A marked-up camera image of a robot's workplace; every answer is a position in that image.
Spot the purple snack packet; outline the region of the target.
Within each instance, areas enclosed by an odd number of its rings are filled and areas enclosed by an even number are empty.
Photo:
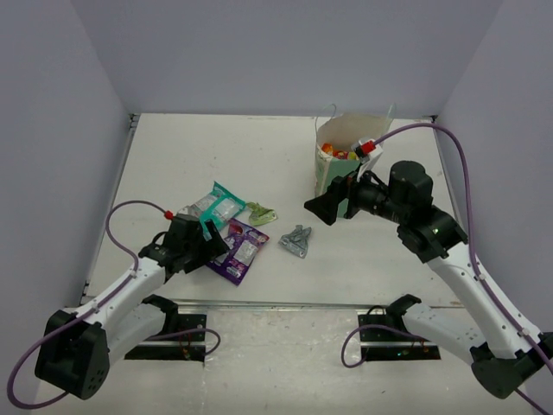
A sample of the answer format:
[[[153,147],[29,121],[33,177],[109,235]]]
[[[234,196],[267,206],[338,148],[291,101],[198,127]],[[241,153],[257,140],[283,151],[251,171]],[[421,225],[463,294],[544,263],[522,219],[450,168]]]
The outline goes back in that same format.
[[[251,268],[257,253],[270,237],[255,227],[236,219],[230,219],[228,233],[224,238],[229,250],[207,264],[222,278],[239,286]]]

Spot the orange snack packet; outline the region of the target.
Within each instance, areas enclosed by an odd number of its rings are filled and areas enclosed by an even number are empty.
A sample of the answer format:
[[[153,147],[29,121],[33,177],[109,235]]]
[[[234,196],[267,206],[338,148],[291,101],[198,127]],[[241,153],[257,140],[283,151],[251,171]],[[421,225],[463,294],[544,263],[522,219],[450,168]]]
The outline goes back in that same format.
[[[336,150],[330,143],[324,143],[321,146],[321,151],[329,156],[340,158],[341,151]]]

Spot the red chips bag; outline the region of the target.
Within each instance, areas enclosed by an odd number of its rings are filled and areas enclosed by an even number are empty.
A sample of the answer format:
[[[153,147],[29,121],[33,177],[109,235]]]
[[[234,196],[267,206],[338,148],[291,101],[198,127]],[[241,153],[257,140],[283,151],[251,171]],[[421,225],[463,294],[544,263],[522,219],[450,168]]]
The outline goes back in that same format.
[[[334,152],[334,157],[340,160],[353,160],[355,158],[355,154],[350,151],[337,150]]]

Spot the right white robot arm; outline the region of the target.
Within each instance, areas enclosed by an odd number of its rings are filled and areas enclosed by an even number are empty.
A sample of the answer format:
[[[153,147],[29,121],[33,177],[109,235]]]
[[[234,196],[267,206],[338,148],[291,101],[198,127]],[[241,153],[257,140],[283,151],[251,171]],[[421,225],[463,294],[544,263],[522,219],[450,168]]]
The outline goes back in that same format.
[[[506,399],[552,361],[552,334],[531,323],[470,253],[458,222],[436,207],[433,181],[417,162],[391,167],[388,182],[371,171],[333,179],[322,195],[304,207],[325,224],[336,222],[339,205],[346,217],[359,211],[397,224],[397,236],[410,252],[454,292],[473,326],[440,315],[413,295],[386,306],[385,329],[401,340],[421,337],[465,361],[476,380],[494,397]]]

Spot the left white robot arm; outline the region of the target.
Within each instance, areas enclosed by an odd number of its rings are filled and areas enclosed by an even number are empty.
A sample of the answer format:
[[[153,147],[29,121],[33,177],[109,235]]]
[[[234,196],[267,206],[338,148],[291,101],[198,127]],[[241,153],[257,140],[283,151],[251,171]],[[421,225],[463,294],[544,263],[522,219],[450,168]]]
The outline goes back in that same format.
[[[36,377],[77,398],[91,398],[111,367],[139,343],[151,337],[167,340],[179,331],[177,304],[156,290],[175,274],[201,268],[227,251],[212,221],[177,214],[163,238],[145,246],[108,289],[49,318]]]

